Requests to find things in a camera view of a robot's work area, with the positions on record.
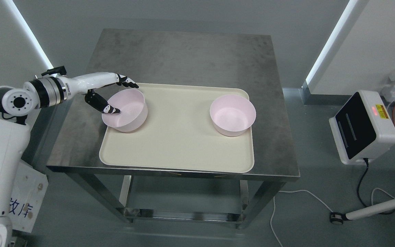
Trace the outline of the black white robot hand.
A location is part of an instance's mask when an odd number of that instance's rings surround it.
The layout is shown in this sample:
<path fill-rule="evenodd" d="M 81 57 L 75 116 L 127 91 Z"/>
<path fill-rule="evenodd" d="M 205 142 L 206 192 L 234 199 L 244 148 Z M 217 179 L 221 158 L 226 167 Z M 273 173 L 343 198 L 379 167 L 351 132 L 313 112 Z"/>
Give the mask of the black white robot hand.
<path fill-rule="evenodd" d="M 73 78 L 60 77 L 60 79 L 69 90 L 68 99 L 75 94 L 83 94 L 85 102 L 102 114 L 119 114 L 121 111 L 118 107 L 110 105 L 106 99 L 95 92 L 95 89 L 111 85 L 132 89 L 138 89 L 139 87 L 130 77 L 114 72 L 94 72 Z"/>

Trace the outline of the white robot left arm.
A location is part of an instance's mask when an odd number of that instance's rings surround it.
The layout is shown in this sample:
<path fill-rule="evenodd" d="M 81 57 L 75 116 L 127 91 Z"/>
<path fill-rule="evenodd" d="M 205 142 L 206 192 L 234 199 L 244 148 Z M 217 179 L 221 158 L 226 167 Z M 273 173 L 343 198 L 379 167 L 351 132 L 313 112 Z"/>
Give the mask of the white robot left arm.
<path fill-rule="evenodd" d="M 9 247 L 12 223 L 9 197 L 21 156 L 30 139 L 26 119 L 31 111 L 65 101 L 68 89 L 56 74 L 66 75 L 64 66 L 48 69 L 41 78 L 28 81 L 21 89 L 0 86 L 0 247 Z"/>

